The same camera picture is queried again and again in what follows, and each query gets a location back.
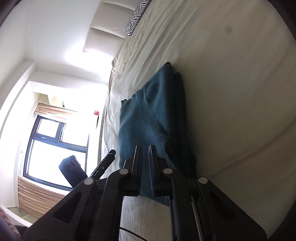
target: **beige bed sheet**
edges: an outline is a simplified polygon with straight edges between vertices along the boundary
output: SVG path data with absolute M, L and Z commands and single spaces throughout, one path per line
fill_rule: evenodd
M 296 198 L 296 42 L 267 0 L 153 0 L 115 58 L 103 156 L 117 151 L 120 101 L 165 63 L 184 80 L 197 174 L 270 236 Z M 125 198 L 123 227 L 170 240 L 167 207 Z M 125 240 L 131 235 L 121 233 Z

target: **floor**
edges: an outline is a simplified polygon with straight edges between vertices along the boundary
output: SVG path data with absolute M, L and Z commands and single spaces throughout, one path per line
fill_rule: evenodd
M 18 207 L 9 207 L 8 210 L 10 210 L 11 212 L 13 212 L 14 214 L 18 215 L 19 217 L 21 217 L 22 219 L 30 222 L 30 223 L 34 223 L 38 220 L 37 217 L 34 217 L 30 214 L 27 214 L 24 211 L 21 211 Z

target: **black cable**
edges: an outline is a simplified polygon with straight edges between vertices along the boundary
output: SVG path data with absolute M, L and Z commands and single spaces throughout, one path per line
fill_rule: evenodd
M 129 231 L 128 229 L 125 229 L 125 228 L 122 228 L 122 227 L 120 227 L 119 229 L 121 229 L 121 230 L 123 230 L 123 231 L 126 231 L 126 232 L 128 232 L 128 233 L 130 233 L 130 234 L 132 234 L 132 235 L 135 235 L 136 237 L 138 237 L 138 238 L 140 238 L 140 239 L 142 239 L 142 240 L 144 240 L 144 241 L 148 241 L 147 239 L 142 238 L 140 235 L 135 234 L 134 232 Z

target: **pillow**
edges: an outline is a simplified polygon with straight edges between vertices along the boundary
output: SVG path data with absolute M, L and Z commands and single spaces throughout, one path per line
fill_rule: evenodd
M 7 223 L 7 225 L 10 227 L 10 229 L 15 233 L 15 235 L 18 236 L 19 238 L 21 238 L 20 233 L 18 232 L 16 227 L 13 225 L 13 223 L 10 222 L 6 212 L 1 207 L 0 207 L 0 215 L 2 216 L 4 221 Z
M 152 0 L 142 0 L 139 6 L 134 11 L 132 18 L 129 20 L 126 26 L 126 32 L 129 36 L 132 35 L 133 31 L 135 30 L 137 24 L 139 23 L 141 17 L 143 16 L 145 10 L 147 9 L 151 1 Z

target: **window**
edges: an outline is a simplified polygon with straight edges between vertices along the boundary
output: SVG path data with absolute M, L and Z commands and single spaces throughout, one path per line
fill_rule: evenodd
M 86 172 L 88 141 L 89 133 L 81 124 L 66 124 L 37 116 L 25 156 L 23 176 L 48 186 L 71 190 L 59 164 L 74 155 Z

